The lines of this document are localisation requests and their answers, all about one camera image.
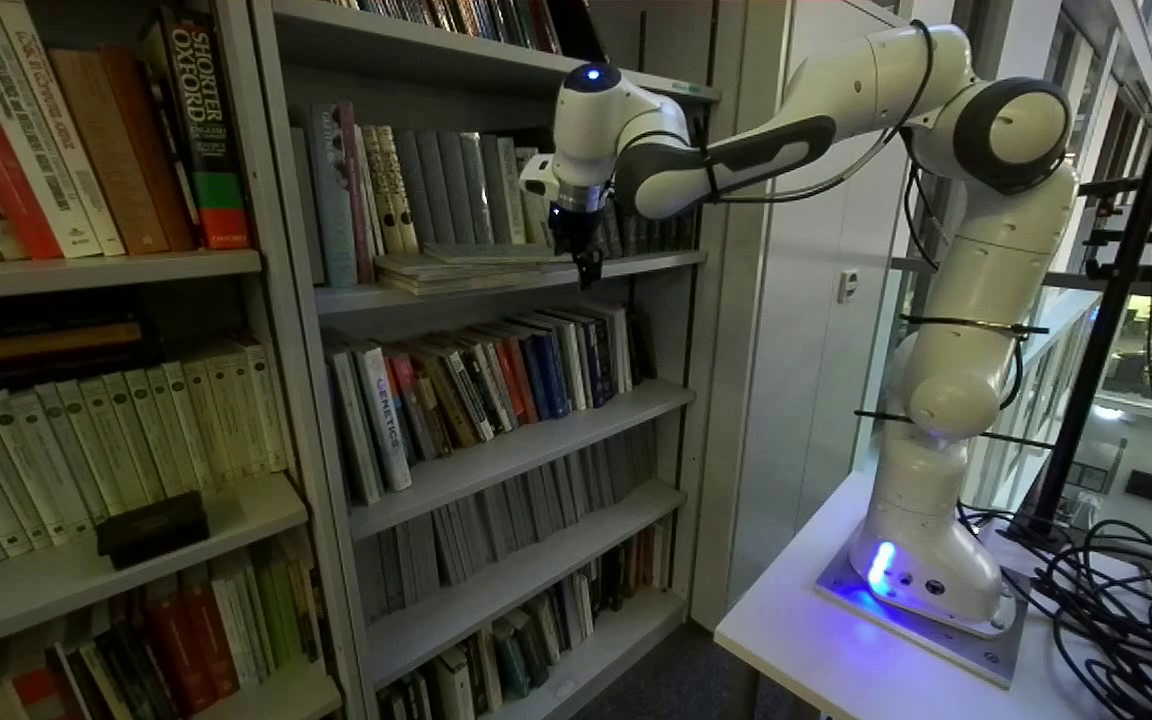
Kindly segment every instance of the white wall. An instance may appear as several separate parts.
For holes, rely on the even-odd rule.
[[[790,59],[854,43],[877,28],[884,23],[846,6],[799,0]],[[834,144],[820,164],[782,175],[777,187],[824,182],[869,144],[872,135]],[[891,144],[843,187],[770,209],[731,594],[760,577],[853,469],[880,282],[898,221],[898,175],[905,152]],[[838,271],[859,275],[846,304],[834,302]]]

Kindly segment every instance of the gray metal bookshelf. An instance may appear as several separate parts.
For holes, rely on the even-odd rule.
[[[353,513],[353,538],[362,539],[362,538],[389,534],[412,518],[436,513],[461,497],[485,493],[528,469],[572,458],[627,430],[650,423],[684,410],[686,400],[691,400],[686,390],[641,383],[603,410],[575,412],[575,415],[546,421],[546,423],[528,423],[492,443],[475,443],[454,458],[415,463],[409,493],[390,493],[384,497],[384,505]]]
[[[650,530],[681,507],[681,493],[665,486],[644,486],[610,507],[582,518],[572,530],[542,538],[538,543],[505,555],[499,566],[452,584],[412,610],[400,610],[369,628],[369,679],[377,687],[421,669],[436,654],[452,650],[499,613],[531,602],[555,580],[572,577],[587,561],[625,543],[627,538]]]
[[[213,513],[213,538],[164,552],[154,561],[111,570],[94,555],[94,539],[73,539],[63,547],[26,552],[0,566],[0,641],[63,613],[101,606],[109,596],[143,589],[161,577],[175,577],[193,566],[209,566],[254,539],[278,538],[302,524],[309,513],[283,475],[251,475],[237,505]]]
[[[461,87],[495,94],[552,94],[555,77],[572,74],[580,59],[546,55],[517,43],[492,43],[475,38],[454,38],[377,12],[353,12],[320,0],[273,0],[274,31],[291,63],[316,63],[330,74],[377,74],[397,82],[448,82]],[[650,94],[681,100],[715,100],[710,87],[668,82],[650,74],[627,74]]]
[[[644,255],[616,255],[603,266],[603,282],[630,282],[650,271],[699,269],[702,251],[644,251]],[[316,307],[320,315],[353,315],[353,311],[384,311],[384,307],[412,307],[412,304],[454,304],[473,295],[499,295],[499,291],[531,291],[531,289],[572,289],[575,269],[537,269],[537,271],[485,271],[478,282],[441,286],[441,289],[320,289]]]
[[[178,255],[103,255],[103,260],[20,260],[0,266],[0,295],[42,295],[124,286],[170,286],[209,275],[254,275],[259,251],[178,251]]]

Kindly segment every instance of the robotic arm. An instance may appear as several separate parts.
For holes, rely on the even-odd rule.
[[[910,23],[799,63],[766,125],[694,148],[668,96],[580,63],[555,100],[555,152],[523,169],[523,187],[546,198],[558,251],[591,282],[603,260],[591,229],[610,187],[630,213],[668,221],[859,131],[909,131],[932,175],[968,187],[968,221],[951,234],[922,323],[895,348],[887,410],[910,423],[884,423],[846,561],[884,606],[986,638],[1006,613],[999,570],[956,524],[956,497],[968,439],[999,415],[1014,323],[1072,213],[1074,184],[1060,169],[1066,110],[1046,86],[976,82],[951,23]]]

